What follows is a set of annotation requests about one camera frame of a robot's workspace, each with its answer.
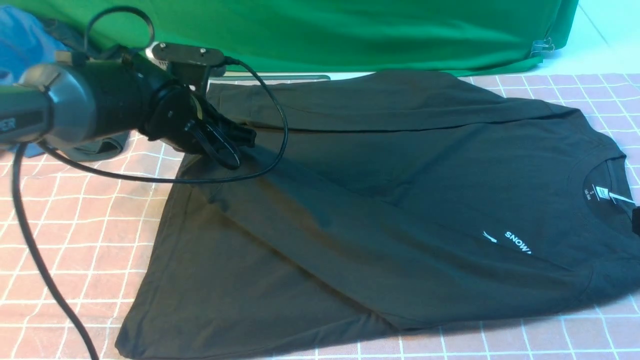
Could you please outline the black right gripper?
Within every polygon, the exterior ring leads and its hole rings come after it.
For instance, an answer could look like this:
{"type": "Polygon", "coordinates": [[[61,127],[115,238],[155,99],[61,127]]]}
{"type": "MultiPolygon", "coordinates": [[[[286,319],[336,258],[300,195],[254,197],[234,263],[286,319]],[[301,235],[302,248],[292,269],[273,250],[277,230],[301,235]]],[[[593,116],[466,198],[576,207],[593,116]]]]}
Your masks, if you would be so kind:
{"type": "Polygon", "coordinates": [[[640,236],[640,207],[634,207],[631,210],[631,230],[640,236]]]}

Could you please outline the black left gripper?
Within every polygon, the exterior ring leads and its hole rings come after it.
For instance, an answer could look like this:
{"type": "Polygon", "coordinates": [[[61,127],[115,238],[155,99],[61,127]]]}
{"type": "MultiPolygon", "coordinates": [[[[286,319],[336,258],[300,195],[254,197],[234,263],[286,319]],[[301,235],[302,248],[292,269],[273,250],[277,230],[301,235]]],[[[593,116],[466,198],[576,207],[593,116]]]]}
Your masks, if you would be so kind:
{"type": "Polygon", "coordinates": [[[181,153],[205,153],[228,170],[242,164],[237,146],[255,146],[255,130],[208,107],[202,94],[189,86],[164,85],[147,94],[140,133],[149,141],[162,141],[181,153]]]}

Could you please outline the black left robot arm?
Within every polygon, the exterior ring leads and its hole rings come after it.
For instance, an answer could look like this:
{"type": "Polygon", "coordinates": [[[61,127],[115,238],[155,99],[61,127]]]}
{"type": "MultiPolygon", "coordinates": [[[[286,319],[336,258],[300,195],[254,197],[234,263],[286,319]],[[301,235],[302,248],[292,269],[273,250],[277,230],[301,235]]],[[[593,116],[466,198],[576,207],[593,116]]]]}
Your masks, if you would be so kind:
{"type": "Polygon", "coordinates": [[[137,131],[230,170],[240,167],[240,147],[253,148],[257,136],[125,47],[106,60],[62,51],[54,63],[28,68],[16,84],[1,87],[0,122],[2,149],[45,141],[62,150],[137,131]]]}

